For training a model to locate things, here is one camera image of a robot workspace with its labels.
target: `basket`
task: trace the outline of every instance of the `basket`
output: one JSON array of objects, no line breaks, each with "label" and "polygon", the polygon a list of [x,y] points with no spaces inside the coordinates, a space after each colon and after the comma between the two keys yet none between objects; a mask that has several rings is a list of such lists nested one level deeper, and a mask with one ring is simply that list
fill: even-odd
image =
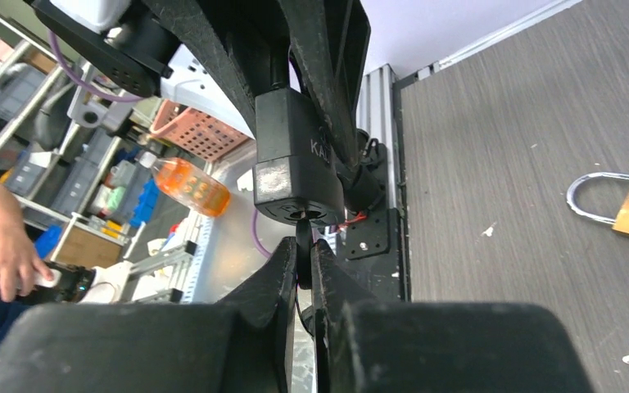
[{"label": "basket", "polygon": [[151,126],[154,138],[163,138],[184,150],[213,162],[230,153],[249,137],[202,111],[165,100]]}]

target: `white debris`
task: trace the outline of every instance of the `white debris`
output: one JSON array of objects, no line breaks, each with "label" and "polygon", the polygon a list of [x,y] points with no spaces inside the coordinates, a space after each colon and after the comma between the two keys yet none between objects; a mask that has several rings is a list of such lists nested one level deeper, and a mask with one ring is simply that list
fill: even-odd
[{"label": "white debris", "polygon": [[491,224],[490,227],[488,227],[488,229],[486,229],[485,231],[483,231],[483,233],[481,233],[481,236],[485,236],[485,237],[491,237],[493,236],[493,229],[495,228],[496,224],[498,222],[495,221],[493,224]]}]

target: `plastic bottle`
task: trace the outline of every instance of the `plastic bottle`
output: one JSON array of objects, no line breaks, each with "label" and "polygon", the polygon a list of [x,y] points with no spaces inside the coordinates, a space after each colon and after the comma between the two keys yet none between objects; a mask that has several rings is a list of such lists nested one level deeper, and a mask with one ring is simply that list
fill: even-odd
[{"label": "plastic bottle", "polygon": [[230,191],[189,161],[158,159],[151,171],[156,185],[168,197],[203,215],[218,217],[230,203]]}]

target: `white wall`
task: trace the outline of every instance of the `white wall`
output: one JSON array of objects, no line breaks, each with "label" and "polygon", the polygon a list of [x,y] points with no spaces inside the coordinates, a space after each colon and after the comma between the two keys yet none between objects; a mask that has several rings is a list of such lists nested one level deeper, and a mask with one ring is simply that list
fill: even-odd
[{"label": "white wall", "polygon": [[365,73],[403,78],[554,0],[361,0],[372,35]]}]

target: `white bottle cap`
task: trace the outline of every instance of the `white bottle cap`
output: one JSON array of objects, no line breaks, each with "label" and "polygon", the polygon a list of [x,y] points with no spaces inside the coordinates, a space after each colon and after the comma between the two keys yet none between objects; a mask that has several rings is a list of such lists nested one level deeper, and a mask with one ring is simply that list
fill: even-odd
[{"label": "white bottle cap", "polygon": [[150,168],[153,166],[153,164],[156,163],[157,159],[158,157],[156,157],[156,155],[149,151],[145,151],[141,155],[141,158],[138,159],[138,163],[141,164],[141,166],[143,166],[144,168]]}]

